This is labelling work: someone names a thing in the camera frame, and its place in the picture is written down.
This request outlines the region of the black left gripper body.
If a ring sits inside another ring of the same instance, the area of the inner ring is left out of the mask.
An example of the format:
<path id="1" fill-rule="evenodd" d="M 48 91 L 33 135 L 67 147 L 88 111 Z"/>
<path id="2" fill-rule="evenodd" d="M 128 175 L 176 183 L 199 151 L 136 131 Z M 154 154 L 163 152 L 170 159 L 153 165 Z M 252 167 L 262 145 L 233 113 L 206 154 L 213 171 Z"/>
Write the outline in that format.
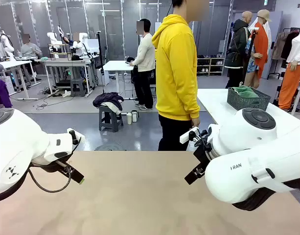
<path id="1" fill-rule="evenodd" d="M 48 173 L 54 173 L 56 171 L 59 171 L 60 173 L 68 173 L 69 171 L 72 173 L 73 167 L 68 164 L 68 160 L 73 154 L 68 154 L 64 157 L 61 157 L 47 165 L 37 164 L 37 163 L 31 163 L 32 167 L 40 167 L 44 171 Z"/>

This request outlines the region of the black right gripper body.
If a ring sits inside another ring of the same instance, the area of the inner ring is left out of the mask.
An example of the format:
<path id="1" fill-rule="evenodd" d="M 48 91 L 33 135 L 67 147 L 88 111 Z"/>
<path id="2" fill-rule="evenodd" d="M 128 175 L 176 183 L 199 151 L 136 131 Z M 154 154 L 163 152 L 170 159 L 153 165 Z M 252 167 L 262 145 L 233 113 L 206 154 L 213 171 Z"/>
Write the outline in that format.
<path id="1" fill-rule="evenodd" d="M 193 155 L 200 162 L 197 166 L 198 169 L 206 169 L 211 161 L 211 144 L 205 143 L 204 141 L 198 141 L 194 144 L 194 146 L 196 147 L 196 150 L 194 151 Z"/>

